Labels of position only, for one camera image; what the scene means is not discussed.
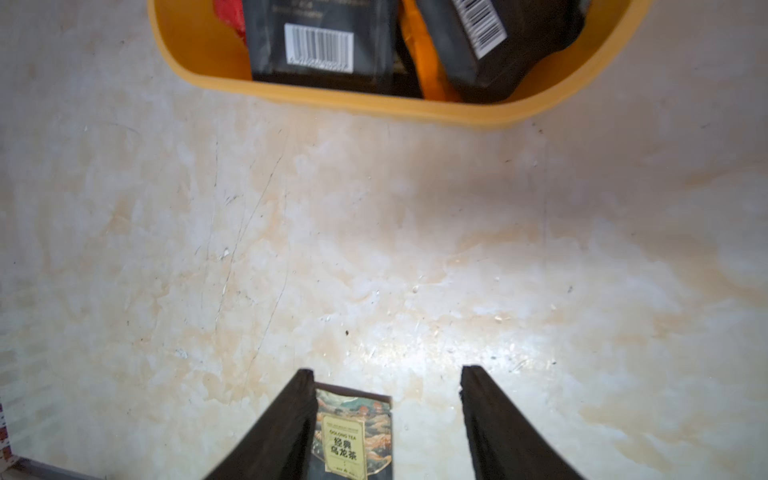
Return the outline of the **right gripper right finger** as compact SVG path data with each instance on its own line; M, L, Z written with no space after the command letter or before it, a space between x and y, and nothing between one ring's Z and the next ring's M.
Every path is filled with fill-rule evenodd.
M579 479L479 365L461 372L462 409L477 479Z

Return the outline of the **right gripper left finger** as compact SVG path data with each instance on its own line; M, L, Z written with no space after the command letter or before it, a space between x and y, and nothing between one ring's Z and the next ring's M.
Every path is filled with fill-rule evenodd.
M299 369L209 479L305 479L318 402L314 373Z

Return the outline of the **black gold tea bag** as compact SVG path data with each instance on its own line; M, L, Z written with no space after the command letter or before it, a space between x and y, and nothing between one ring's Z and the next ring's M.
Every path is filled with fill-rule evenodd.
M318 383L309 479L391 480L392 400L389 396Z

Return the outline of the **orange tea bag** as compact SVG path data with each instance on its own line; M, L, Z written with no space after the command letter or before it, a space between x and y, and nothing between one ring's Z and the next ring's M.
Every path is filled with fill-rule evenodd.
M447 78L417 2L400 1L398 19L423 98L430 101L460 102L461 97Z

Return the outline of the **black barcode tea bag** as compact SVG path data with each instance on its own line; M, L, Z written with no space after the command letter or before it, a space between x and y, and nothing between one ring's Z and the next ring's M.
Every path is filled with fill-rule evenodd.
M252 79L420 98L397 1L245 1Z

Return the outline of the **yellow plastic storage box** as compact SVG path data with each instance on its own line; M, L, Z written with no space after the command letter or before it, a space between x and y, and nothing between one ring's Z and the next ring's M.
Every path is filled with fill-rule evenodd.
M213 2L147 4L160 53L171 69L192 85L271 101L489 128L526 120L586 87L624 49L650 6L648 1L591 2L575 42L538 62L509 99L469 104L423 99L404 45L395 50L394 80L388 95L256 82L245 43L217 18Z

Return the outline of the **small red tea bag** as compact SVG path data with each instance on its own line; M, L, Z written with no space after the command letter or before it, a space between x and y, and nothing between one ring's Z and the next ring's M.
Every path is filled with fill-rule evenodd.
M246 43L245 14L242 0L214 0L216 17L233 30Z

